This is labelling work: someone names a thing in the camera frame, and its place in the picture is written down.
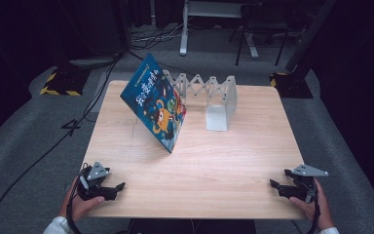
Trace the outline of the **dark slanted metal stand pole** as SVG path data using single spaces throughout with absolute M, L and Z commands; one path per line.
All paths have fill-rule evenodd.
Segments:
M 295 50 L 295 52 L 290 57 L 287 62 L 285 69 L 291 73 L 295 72 L 297 69 L 302 68 L 304 60 L 308 58 L 308 53 L 313 46 L 314 39 L 325 22 L 327 16 L 332 10 L 333 6 L 337 0 L 324 0 L 318 14 L 315 16 L 312 24 L 306 31 L 306 34 L 302 37 L 302 40 Z

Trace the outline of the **black chair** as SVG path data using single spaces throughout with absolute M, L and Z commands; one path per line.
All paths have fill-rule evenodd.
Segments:
M 275 37 L 281 37 L 281 44 L 278 46 L 279 53 L 275 61 L 275 65 L 278 65 L 290 31 L 289 23 L 284 15 L 283 3 L 276 0 L 252 0 L 241 5 L 240 15 L 240 23 L 230 37 L 232 40 L 237 32 L 240 33 L 236 65 L 239 64 L 243 42 L 246 42 L 253 56 L 257 55 L 256 45 L 252 40 L 254 34 L 266 35 L 262 43 L 266 48 L 273 48 Z

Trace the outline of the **blue illustrated children's book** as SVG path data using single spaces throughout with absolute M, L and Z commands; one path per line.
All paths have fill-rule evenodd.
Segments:
M 186 114 L 181 95 L 148 54 L 121 93 L 121 99 L 171 153 Z

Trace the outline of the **yellow black striped stand base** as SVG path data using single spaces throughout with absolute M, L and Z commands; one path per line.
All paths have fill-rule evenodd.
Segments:
M 40 94 L 73 97 L 81 96 L 90 73 L 89 70 L 83 69 L 76 69 L 70 72 L 55 69 L 48 77 Z
M 281 98 L 312 98 L 313 95 L 304 79 L 296 79 L 290 73 L 274 72 L 270 85 L 277 89 Z

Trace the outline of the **person's left hand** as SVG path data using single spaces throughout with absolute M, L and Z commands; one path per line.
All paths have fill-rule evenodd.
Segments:
M 58 217 L 62 217 L 64 220 L 67 220 L 67 205 L 73 190 L 74 183 L 75 179 L 73 179 L 70 187 L 68 188 L 58 212 Z M 83 200 L 79 195 L 75 195 L 72 200 L 72 220 L 78 221 L 80 218 L 84 217 L 91 209 L 97 207 L 104 201 L 105 199 L 102 196 L 97 196 L 90 200 Z

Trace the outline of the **translucent expandable book rack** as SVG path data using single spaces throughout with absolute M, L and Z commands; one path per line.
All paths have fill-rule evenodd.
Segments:
M 165 77 L 178 91 L 184 103 L 188 99 L 202 98 L 206 108 L 206 129 L 208 131 L 226 132 L 238 104 L 236 79 L 233 75 L 219 82 L 215 76 L 206 81 L 200 74 L 188 79 L 185 73 L 172 77 L 164 70 Z

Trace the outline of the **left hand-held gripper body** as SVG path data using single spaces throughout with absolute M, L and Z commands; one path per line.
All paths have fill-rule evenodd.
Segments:
M 90 200 L 102 196 L 104 191 L 111 191 L 101 186 L 108 175 L 109 168 L 104 168 L 98 161 L 92 166 L 85 166 L 79 175 L 78 195 L 83 200 Z

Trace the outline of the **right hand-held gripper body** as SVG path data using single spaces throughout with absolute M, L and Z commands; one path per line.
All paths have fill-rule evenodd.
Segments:
M 317 197 L 318 187 L 315 178 L 318 176 L 329 176 L 327 171 L 322 171 L 306 164 L 301 164 L 292 170 L 285 170 L 284 174 L 290 177 L 294 183 L 294 197 L 306 203 L 311 203 Z

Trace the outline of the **white desk frame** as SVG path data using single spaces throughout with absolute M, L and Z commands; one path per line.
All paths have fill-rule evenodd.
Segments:
M 181 34 L 179 54 L 187 55 L 188 19 L 190 17 L 211 17 L 239 19 L 241 17 L 241 3 L 207 2 L 205 0 L 184 0 L 183 28 Z

